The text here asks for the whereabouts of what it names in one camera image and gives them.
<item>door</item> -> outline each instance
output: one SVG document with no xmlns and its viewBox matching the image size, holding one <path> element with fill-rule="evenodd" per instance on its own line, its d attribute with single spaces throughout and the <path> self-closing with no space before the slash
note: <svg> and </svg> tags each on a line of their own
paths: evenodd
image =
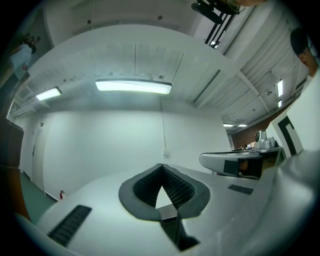
<svg viewBox="0 0 320 256">
<path fill-rule="evenodd" d="M 52 119 L 50 116 L 44 116 L 40 119 L 40 122 L 35 130 L 32 150 L 32 181 L 42 191 L 45 191 L 44 156 L 51 121 Z"/>
</svg>

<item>fire extinguisher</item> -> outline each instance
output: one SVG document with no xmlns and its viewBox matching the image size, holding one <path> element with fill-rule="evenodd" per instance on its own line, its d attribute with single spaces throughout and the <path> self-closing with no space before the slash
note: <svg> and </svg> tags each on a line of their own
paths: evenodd
<svg viewBox="0 0 320 256">
<path fill-rule="evenodd" d="M 66 197 L 67 197 L 66 193 L 63 190 L 60 190 L 60 200 L 66 198 Z"/>
</svg>

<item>fluorescent light fixture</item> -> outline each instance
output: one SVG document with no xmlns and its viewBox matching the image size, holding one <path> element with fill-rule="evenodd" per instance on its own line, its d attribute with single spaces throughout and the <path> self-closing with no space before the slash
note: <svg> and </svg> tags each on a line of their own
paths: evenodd
<svg viewBox="0 0 320 256">
<path fill-rule="evenodd" d="M 101 79 L 95 82 L 99 91 L 129 91 L 169 94 L 171 83 L 138 79 Z"/>
<path fill-rule="evenodd" d="M 53 98 L 53 97 L 56 97 L 56 96 L 60 96 L 61 95 L 61 91 L 58 87 L 55 87 L 55 88 L 52 88 L 50 90 L 47 90 L 43 93 L 40 93 L 38 95 L 36 95 L 37 99 L 39 101 L 43 101 L 43 100 L 46 100 L 46 99 L 49 99 L 49 98 Z"/>
<path fill-rule="evenodd" d="M 279 97 L 284 93 L 284 91 L 283 91 L 283 81 L 282 80 L 280 80 L 280 82 L 278 82 L 278 95 L 279 95 Z"/>
</svg>

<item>brown wall panel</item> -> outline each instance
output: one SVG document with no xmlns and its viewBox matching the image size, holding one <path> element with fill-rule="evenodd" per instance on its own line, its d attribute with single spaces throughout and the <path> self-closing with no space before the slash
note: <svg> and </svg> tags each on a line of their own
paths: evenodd
<svg viewBox="0 0 320 256">
<path fill-rule="evenodd" d="M 273 114 L 272 116 L 268 117 L 267 119 L 256 123 L 255 125 L 236 132 L 231 135 L 232 141 L 234 144 L 234 148 L 238 149 L 240 147 L 244 147 L 251 142 L 254 142 L 256 139 L 256 132 L 259 130 L 266 130 L 273 119 L 278 117 L 283 111 L 285 111 L 291 104 L 285 106 L 283 109 L 278 111 L 277 113 Z"/>
</svg>

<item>person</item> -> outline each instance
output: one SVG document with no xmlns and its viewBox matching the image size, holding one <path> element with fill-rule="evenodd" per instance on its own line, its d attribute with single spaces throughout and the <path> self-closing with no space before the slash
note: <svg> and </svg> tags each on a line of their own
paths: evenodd
<svg viewBox="0 0 320 256">
<path fill-rule="evenodd" d="M 315 76 L 319 65 L 309 46 L 308 34 L 303 28 L 296 28 L 290 34 L 291 47 L 299 60 L 309 69 L 309 75 L 304 83 L 302 92 L 308 87 Z"/>
<path fill-rule="evenodd" d="M 28 65 L 31 61 L 32 54 L 36 52 L 36 44 L 39 41 L 39 36 L 32 42 L 26 40 L 24 44 L 20 45 L 19 47 L 15 48 L 12 52 L 10 52 L 9 60 L 6 63 L 3 72 L 0 74 L 0 88 L 20 67 L 25 71 L 28 70 Z"/>
</svg>

